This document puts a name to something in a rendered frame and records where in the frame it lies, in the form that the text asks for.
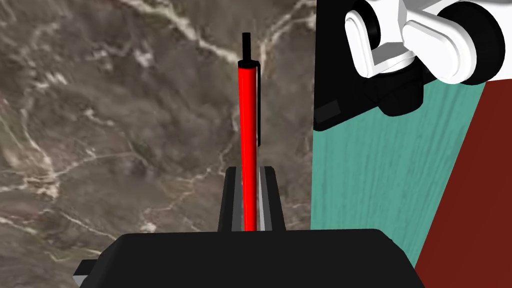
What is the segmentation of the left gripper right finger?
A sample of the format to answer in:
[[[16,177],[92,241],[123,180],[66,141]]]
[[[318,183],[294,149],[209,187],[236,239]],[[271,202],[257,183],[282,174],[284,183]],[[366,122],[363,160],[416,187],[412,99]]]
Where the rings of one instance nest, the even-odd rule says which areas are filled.
[[[258,205],[261,231],[286,230],[277,177],[271,166],[258,168]]]

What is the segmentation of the red pen with black clip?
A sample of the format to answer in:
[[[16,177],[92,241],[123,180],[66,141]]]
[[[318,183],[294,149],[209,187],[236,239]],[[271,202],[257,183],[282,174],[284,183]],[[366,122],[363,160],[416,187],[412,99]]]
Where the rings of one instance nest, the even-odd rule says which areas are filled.
[[[242,59],[238,61],[238,97],[241,143],[243,227],[257,230],[257,149],[261,145],[261,65],[251,57],[251,34],[242,33]]]

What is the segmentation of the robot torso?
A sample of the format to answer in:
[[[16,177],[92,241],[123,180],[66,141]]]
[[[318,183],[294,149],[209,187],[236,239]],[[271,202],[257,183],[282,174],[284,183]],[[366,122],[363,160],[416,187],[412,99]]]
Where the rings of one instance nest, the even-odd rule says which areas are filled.
[[[512,79],[512,0],[318,0],[313,128],[398,117],[435,80]]]

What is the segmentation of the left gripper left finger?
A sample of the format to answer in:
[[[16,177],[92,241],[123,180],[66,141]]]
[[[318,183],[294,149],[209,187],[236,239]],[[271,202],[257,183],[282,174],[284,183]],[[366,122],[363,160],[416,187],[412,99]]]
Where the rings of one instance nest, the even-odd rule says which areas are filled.
[[[228,167],[223,180],[217,231],[242,231],[243,214],[242,170],[240,167]]]

